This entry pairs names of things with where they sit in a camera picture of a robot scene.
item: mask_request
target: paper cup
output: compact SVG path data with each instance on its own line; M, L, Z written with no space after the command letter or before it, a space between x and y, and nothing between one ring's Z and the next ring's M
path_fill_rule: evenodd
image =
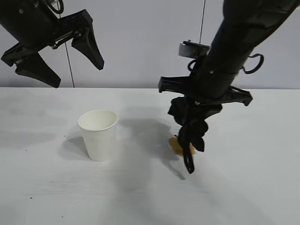
M89 157L97 162L109 160L116 144L118 116L108 110L87 112L78 119Z

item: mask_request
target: black robotic arm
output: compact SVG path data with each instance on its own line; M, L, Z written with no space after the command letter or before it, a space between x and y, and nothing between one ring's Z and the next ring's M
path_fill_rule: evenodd
M57 49L73 39L72 46L84 54L96 68L103 69L104 61L94 36L93 20L86 10L58 18L60 8L53 6L56 0L1 0L0 24L19 43L7 50L2 60L10 67L16 64L18 75L28 76L55 88L60 78L50 69L38 54L47 46Z
M194 171L190 143L204 151L202 137L208 130L205 119L221 112L222 104L241 102L249 105L247 91L230 86L248 57L260 57L254 73L263 64L261 54L250 56L253 49L268 38L296 9L299 0L225 0L224 20L211 47L191 42L181 45L183 56L194 58L187 77L162 77L159 91L182 93L172 100L169 114L182 125L178 141L183 148L187 170Z

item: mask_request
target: white wall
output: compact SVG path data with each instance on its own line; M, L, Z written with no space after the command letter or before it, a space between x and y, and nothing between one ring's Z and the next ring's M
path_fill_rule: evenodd
M68 43L76 87L151 87L161 76L188 75L178 56L199 41L203 0L64 0L65 15L87 9L105 60L98 71Z
M201 44L210 45L222 20L223 0L206 0ZM242 71L234 85L242 88L300 88L300 11L295 11L287 21L265 42L254 49L254 53L265 56L262 68L251 75ZM257 65L249 59L245 67L249 70Z
M17 44L17 41L0 26L0 58L3 53ZM61 78L61 87L72 87L71 74L69 63L66 56L66 49L61 46L57 50L52 50L50 47L45 48L40 52L44 61L50 68ZM15 73L15 67L9 67L0 60L0 86L1 87L49 87L35 79L20 76Z

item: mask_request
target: yellow object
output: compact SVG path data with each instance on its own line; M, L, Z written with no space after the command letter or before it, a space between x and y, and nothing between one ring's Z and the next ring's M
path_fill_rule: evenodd
M179 145L177 137L173 136L169 138L169 144L172 147L173 151L176 155L183 156L183 149ZM189 149L191 150L192 155L196 154L195 148L192 144L190 144Z

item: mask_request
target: white table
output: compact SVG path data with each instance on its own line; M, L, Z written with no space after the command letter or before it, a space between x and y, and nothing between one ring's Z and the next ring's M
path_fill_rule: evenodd
M1 225L298 225L300 90L252 90L208 119L186 172L167 139L175 93L0 89ZM115 111L112 162L87 157L76 122Z

